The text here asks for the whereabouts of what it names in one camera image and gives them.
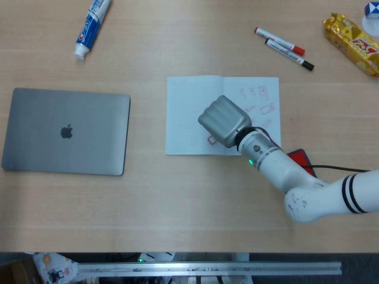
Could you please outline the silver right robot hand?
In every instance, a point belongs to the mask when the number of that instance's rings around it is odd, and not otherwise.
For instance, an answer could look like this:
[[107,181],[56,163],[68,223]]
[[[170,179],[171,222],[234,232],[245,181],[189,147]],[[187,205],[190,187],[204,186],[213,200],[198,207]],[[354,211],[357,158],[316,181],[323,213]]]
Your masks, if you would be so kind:
[[238,146],[242,138],[253,131],[249,115],[224,95],[204,110],[198,122],[227,148]]

